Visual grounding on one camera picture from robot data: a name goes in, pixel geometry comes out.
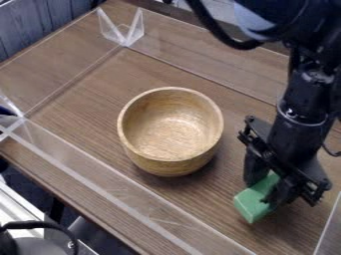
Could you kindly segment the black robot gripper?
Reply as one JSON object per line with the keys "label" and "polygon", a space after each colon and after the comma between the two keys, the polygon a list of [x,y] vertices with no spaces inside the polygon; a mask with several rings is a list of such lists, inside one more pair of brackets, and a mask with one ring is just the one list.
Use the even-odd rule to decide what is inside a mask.
{"label": "black robot gripper", "polygon": [[263,180],[269,171],[279,177],[267,177],[261,202],[277,210],[301,197],[315,206],[332,181],[317,159],[334,120],[301,115],[287,102],[277,105],[275,123],[256,116],[245,117],[245,128],[239,139],[247,147],[244,181],[248,187]]}

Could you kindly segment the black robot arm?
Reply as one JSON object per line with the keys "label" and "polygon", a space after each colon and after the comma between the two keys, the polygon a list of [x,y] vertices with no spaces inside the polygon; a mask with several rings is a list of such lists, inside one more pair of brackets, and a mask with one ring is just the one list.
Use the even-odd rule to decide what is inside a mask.
{"label": "black robot arm", "polygon": [[341,122],[341,0],[233,0],[247,41],[228,35],[202,0],[185,1],[231,48],[248,51],[280,42],[291,50],[288,87],[275,122],[249,116],[239,133],[247,146],[244,181],[252,186],[275,172],[279,181],[261,202],[277,208],[301,198],[315,205],[332,188],[317,152]]}

